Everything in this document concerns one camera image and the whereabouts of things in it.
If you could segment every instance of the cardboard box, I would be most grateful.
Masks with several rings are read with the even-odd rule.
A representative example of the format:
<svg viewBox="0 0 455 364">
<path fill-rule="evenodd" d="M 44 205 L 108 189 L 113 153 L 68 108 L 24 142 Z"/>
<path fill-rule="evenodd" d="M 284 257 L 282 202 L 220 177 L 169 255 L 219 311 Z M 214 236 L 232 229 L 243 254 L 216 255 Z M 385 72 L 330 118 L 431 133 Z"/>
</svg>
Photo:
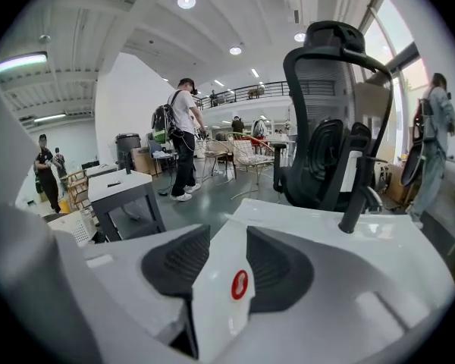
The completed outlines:
<svg viewBox="0 0 455 364">
<path fill-rule="evenodd" d="M 389 165 L 389 186 L 386 189 L 386 194 L 391 198 L 393 201 L 403 205 L 406 198 L 408 197 L 408 193 L 410 193 L 408 201 L 411 201 L 415 198 L 416 194 L 418 193 L 418 187 L 404 187 L 401 184 L 401 174 L 403 173 L 403 168 L 398 165 Z"/>
<path fill-rule="evenodd" d="M 150 155 L 149 147 L 140 147 L 131 150 L 131 157 L 135 166 L 135 171 L 140 173 L 155 175 L 155 163 L 157 164 L 156 174 L 161 174 L 162 167 L 160 161 L 154 161 Z"/>
</svg>

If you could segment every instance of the white sneaker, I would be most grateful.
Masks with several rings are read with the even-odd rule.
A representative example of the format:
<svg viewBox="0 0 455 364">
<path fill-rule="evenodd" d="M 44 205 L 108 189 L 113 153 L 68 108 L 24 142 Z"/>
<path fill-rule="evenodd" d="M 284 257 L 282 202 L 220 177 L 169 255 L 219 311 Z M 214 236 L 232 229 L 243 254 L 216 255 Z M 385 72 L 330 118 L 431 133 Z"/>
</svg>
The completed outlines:
<svg viewBox="0 0 455 364">
<path fill-rule="evenodd" d="M 189 194 L 195 192 L 198 189 L 200 189 L 200 184 L 196 184 L 195 186 L 185 186 L 184 187 L 185 192 L 189 193 Z"/>
<path fill-rule="evenodd" d="M 172 196 L 171 194 L 169 194 L 169 196 L 174 201 L 180 201 L 180 202 L 185 202 L 192 198 L 192 196 L 189 193 L 184 193 L 181 196 Z"/>
</svg>

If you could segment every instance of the bag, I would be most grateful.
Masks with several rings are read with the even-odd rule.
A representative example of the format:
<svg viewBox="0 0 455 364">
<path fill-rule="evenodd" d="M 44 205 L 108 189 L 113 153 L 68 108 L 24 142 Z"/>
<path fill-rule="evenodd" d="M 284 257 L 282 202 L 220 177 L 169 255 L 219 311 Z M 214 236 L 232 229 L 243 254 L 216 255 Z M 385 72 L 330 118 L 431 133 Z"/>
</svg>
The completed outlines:
<svg viewBox="0 0 455 364">
<path fill-rule="evenodd" d="M 152 115 L 152 135 L 154 141 L 159 144 L 169 141 L 170 135 L 177 129 L 172 106 L 179 93 L 180 90 L 175 92 L 171 104 L 167 102 L 165 105 L 160 105 Z"/>
<path fill-rule="evenodd" d="M 413 142 L 423 140 L 425 143 L 437 140 L 437 128 L 435 127 L 433 109 L 430 104 L 431 91 L 426 99 L 419 100 L 413 127 Z"/>
<path fill-rule="evenodd" d="M 253 123 L 253 128 L 251 130 L 252 137 L 265 137 L 267 133 L 265 123 L 263 120 L 259 119 Z"/>
</svg>

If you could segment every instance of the gray floor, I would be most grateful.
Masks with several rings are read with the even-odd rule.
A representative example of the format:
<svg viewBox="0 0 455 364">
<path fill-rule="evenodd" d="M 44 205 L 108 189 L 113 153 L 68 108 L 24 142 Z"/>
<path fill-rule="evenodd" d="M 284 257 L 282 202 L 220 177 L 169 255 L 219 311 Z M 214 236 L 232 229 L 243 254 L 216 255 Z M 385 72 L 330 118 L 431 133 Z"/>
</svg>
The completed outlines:
<svg viewBox="0 0 455 364">
<path fill-rule="evenodd" d="M 195 163 L 198 170 L 198 182 L 200 182 L 204 161 L 202 159 L 196 159 Z M 224 174 L 224 165 L 219 165 L 221 174 L 215 174 L 214 177 L 210 177 L 209 163 L 212 162 L 209 161 L 208 166 L 206 166 L 206 176 L 202 188 L 194 192 L 193 198 L 190 201 L 175 202 L 168 196 L 157 196 L 158 207 L 167 230 L 181 228 L 190 224 L 209 224 L 211 226 L 211 234 L 214 236 L 227 221 L 226 215 L 234 213 L 243 198 L 249 197 L 267 202 L 290 205 L 283 195 L 279 196 L 273 190 L 273 167 L 266 168 L 262 172 L 258 192 L 251 193 L 250 195 L 246 193 L 231 200 L 231 197 L 236 194 L 248 191 L 252 182 L 253 189 L 256 189 L 254 182 L 256 174 L 254 174 L 254 169 L 250 169 L 248 173 L 238 169 L 237 179 L 226 184 L 221 184 L 233 177 L 231 170 L 228 170 L 226 176 Z M 169 186 L 170 182 L 170 175 L 164 172 L 158 178 L 154 177 L 153 186 L 158 190 Z M 389 210 L 395 207 L 396 204 L 394 202 L 383 198 L 383 203 L 385 207 L 383 214 L 405 214 L 404 208 L 393 211 Z M 453 268 L 455 266 L 455 251 L 452 255 L 448 255 L 448 251 L 454 245 L 453 237 L 430 215 L 424 214 L 422 216 L 422 222 L 425 225 L 422 231 L 423 234 L 440 253 L 449 268 Z"/>
<path fill-rule="evenodd" d="M 227 176 L 224 174 L 225 166 L 219 165 L 218 168 L 222 174 L 210 176 L 212 160 L 209 159 L 206 166 L 205 181 L 200 190 L 193 193 L 193 198 L 187 202 L 175 202 L 168 196 L 157 196 L 157 203 L 162 214 L 165 227 L 167 230 L 177 229 L 190 224 L 209 224 L 211 226 L 211 234 L 216 234 L 222 225 L 227 221 L 226 215 L 234 213 L 241 204 L 243 198 L 260 199 L 262 201 L 274 202 L 289 205 L 284 196 L 278 196 L 278 193 L 273 190 L 273 167 L 266 168 L 259 180 L 259 192 L 248 193 L 231 200 L 233 196 L 243 191 L 248 191 L 253 180 L 253 190 L 256 189 L 255 179 L 256 174 L 254 169 L 249 172 L 237 169 L 237 179 L 231 182 L 221 184 L 233 177 L 231 170 L 227 171 Z M 197 159 L 195 161 L 197 168 L 197 182 L 200 183 L 202 177 L 202 168 L 204 161 Z M 167 172 L 162 173 L 158 178 L 154 177 L 153 187 L 156 190 L 169 186 L 171 177 Z"/>
</svg>

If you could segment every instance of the white t-shirt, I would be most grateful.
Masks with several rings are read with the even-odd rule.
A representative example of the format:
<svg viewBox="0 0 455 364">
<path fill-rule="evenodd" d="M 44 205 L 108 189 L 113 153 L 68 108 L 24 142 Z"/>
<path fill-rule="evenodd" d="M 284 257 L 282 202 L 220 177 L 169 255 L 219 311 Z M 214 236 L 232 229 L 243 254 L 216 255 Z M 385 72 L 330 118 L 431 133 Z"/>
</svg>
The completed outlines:
<svg viewBox="0 0 455 364">
<path fill-rule="evenodd" d="M 172 103 L 172 99 L 174 98 L 174 94 L 177 91 L 173 92 L 171 96 L 168 98 L 168 103 Z M 191 133 L 194 135 L 196 133 L 196 129 L 194 127 L 194 123 L 190 118 L 189 108 L 196 106 L 192 95 L 187 90 L 181 90 L 177 97 L 175 98 L 174 104 L 172 105 L 172 109 L 174 110 L 174 120 L 175 125 L 182 131 Z"/>
</svg>

